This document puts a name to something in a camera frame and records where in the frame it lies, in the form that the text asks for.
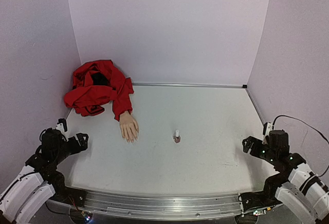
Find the nail polish glass bottle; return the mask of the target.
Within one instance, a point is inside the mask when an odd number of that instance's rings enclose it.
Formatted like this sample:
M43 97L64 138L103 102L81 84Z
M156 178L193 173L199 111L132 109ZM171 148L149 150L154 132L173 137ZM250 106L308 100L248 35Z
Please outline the nail polish glass bottle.
M173 140L175 143L179 143L181 141L181 137L180 136L173 136Z

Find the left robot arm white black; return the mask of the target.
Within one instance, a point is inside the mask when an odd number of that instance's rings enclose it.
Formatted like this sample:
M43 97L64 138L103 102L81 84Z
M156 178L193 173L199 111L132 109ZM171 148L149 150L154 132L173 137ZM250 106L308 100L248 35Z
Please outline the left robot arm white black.
M76 209L84 206L86 191L66 186L57 168L67 157L87 150L88 134L67 138L65 131L48 128L39 139L40 146L1 193L1 223L29 223L51 198Z

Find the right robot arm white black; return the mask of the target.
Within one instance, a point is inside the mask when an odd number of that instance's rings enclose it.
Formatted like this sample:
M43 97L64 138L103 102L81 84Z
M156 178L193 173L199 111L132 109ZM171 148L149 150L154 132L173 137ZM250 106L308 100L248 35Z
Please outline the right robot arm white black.
M258 216L281 204L302 223L324 223L328 217L328 186L298 153L291 153L284 130L271 130L264 140L249 136L243 151L270 163L277 174L265 180L262 191L239 195L242 214Z

